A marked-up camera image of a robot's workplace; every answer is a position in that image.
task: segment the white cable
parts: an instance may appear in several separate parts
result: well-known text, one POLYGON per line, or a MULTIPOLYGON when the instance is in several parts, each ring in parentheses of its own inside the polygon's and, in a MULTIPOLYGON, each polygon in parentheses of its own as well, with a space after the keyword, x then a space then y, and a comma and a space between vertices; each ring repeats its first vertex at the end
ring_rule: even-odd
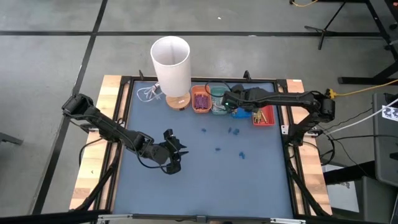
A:
MULTIPOLYGON (((396 102, 398 102, 398 98, 397 98, 396 100, 394 100, 392 103, 390 103, 389 105, 387 105, 386 107, 391 106, 391 105, 393 105, 393 104, 396 103, 396 102)), ((331 131, 331 132, 327 133, 326 135, 330 135, 330 134, 333 134, 333 133, 335 133, 335 132, 338 132, 338 131, 341 131, 341 130, 343 130, 343 129, 346 129, 346 128, 349 128, 349 127, 351 127, 351 126, 354 126, 354 125, 356 125, 356 124, 359 124, 360 122, 365 121, 365 120, 367 120, 367 119, 373 117, 374 115, 377 115, 377 114, 380 113, 382 110, 383 110, 383 108, 381 108, 379 111, 375 112, 374 114, 371 114, 371 115, 365 117, 364 119, 362 119, 362 120, 360 120, 360 121, 357 121, 357 122, 355 122, 355 123, 353 123, 353 124, 349 124, 349 125, 344 126, 344 127, 342 127, 342 128, 339 128, 339 129, 336 129, 336 130, 334 130, 334 131, 331 131)))
POLYGON ((156 90, 158 89, 158 87, 160 87, 160 83, 159 82, 156 83, 155 85, 151 86, 151 87, 145 87, 145 88, 141 88, 141 89, 137 90, 137 96, 138 96, 139 100, 141 100, 142 102, 150 102, 153 99, 159 100, 161 94, 163 94, 163 93, 159 93, 159 94, 156 93, 156 90), (145 96, 147 98, 146 100, 141 99, 141 97, 138 94, 142 90, 144 90, 144 94, 145 94, 145 96))

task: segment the sticker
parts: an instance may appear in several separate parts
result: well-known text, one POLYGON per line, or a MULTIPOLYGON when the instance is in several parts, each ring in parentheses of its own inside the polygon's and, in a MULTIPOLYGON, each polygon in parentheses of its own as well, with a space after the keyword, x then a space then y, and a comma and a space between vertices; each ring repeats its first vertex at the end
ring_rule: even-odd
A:
POLYGON ((386 119, 398 121, 398 108, 382 106, 381 116, 386 119))

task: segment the blue mat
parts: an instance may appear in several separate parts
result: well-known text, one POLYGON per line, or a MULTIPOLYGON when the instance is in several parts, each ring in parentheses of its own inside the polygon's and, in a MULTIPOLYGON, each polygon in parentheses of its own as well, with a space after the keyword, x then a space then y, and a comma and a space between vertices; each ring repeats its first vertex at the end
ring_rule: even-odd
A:
MULTIPOLYGON (((276 107, 276 124, 259 128, 229 114, 196 114, 191 105, 174 111, 165 96, 139 101, 137 90, 153 84, 134 82, 128 128, 152 136, 155 143, 172 128, 189 153, 182 157, 182 170, 167 175, 141 166, 135 154, 124 150, 114 214, 293 217, 276 107)), ((244 84, 255 86, 274 91, 271 83, 244 84)))

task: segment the concrete floor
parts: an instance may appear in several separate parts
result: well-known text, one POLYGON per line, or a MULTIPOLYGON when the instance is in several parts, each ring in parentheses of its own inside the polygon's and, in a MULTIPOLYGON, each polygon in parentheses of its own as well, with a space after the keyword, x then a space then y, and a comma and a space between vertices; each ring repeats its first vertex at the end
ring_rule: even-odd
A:
MULTIPOLYGON (((372 1, 384 26, 392 23, 384 1, 372 1)), ((101 0, 0 1, 0 30, 88 30, 101 0)), ((278 1, 112 0, 100 30, 223 30, 305 32, 323 27, 338 3, 299 8, 278 1)), ((330 30, 377 32, 364 4, 347 4, 330 30)), ((149 49, 159 37, 97 37, 81 92, 96 101, 103 75, 155 75, 149 49)), ((345 93, 365 86, 339 85, 339 76, 371 77, 393 62, 380 38, 327 38, 321 51, 309 37, 184 37, 196 77, 301 79, 307 90, 332 88, 345 93)), ((22 146, 0 144, 0 216, 24 215, 43 173, 60 124, 60 107, 76 80, 88 37, 0 36, 0 132, 24 139, 22 146)), ((378 92, 396 92, 389 86, 378 92)), ((371 107, 367 92, 336 101, 338 123, 371 107)), ((335 137, 371 134, 367 121, 335 137)), ((68 209, 78 173, 78 150, 86 134, 70 126, 47 196, 44 212, 68 209)), ((358 163, 374 158, 371 139, 343 141, 358 163)), ((322 152, 330 149, 319 138, 322 152)), ((337 146, 335 161, 352 162, 337 146)))

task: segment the wooden table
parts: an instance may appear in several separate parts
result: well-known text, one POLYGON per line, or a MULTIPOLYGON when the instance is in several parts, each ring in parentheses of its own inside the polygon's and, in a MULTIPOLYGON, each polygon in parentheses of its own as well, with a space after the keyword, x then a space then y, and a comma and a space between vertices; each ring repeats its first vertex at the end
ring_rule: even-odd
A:
MULTIPOLYGON (((99 97, 96 107, 100 109, 103 114, 105 114, 110 118, 112 118, 114 114, 115 102, 116 98, 118 97, 121 79, 122 76, 120 75, 105 75, 102 82, 101 90, 99 91, 99 97)), ((304 91, 303 83, 301 82, 301 80, 286 80, 286 81, 289 92, 294 93, 294 92, 304 91)), ((123 90, 124 93, 127 92, 127 89, 128 87, 126 85, 123 90)), ((121 107, 118 115, 119 118, 123 116, 125 102, 126 102, 126 94, 123 94, 121 107)), ((287 110, 285 107, 282 107, 282 113, 284 115, 284 122, 288 123, 289 119, 287 117, 287 110)), ((308 115, 308 112, 303 108, 292 107, 292 114, 294 122, 298 123, 302 119, 304 119, 306 115, 308 115)), ((97 132, 89 133, 87 142, 94 141, 99 137, 100 136, 97 132)), ((304 138, 304 141, 316 144, 315 139, 308 136, 304 138)), ((98 180, 100 178, 101 167, 104 160, 105 148, 106 148, 106 141, 102 140, 88 146, 85 149, 75 184, 75 189, 73 191, 72 201, 70 203, 70 209, 79 206, 84 201, 84 199, 90 194, 95 185, 98 183, 98 180)), ((300 158, 302 161, 302 170, 305 179, 305 185, 307 186, 307 188, 309 189, 315 200, 322 206, 324 211, 331 214, 329 197, 326 190, 325 180, 323 178, 323 172, 319 160, 318 151, 313 146, 308 144, 300 146, 299 149, 300 149, 300 158)), ((108 192, 108 184, 109 181, 107 185, 104 187, 103 195, 99 205, 100 208, 105 207, 105 200, 108 192)), ((295 185, 295 193, 297 198, 298 213, 304 214, 302 195, 300 193, 299 188, 296 185, 295 185)))

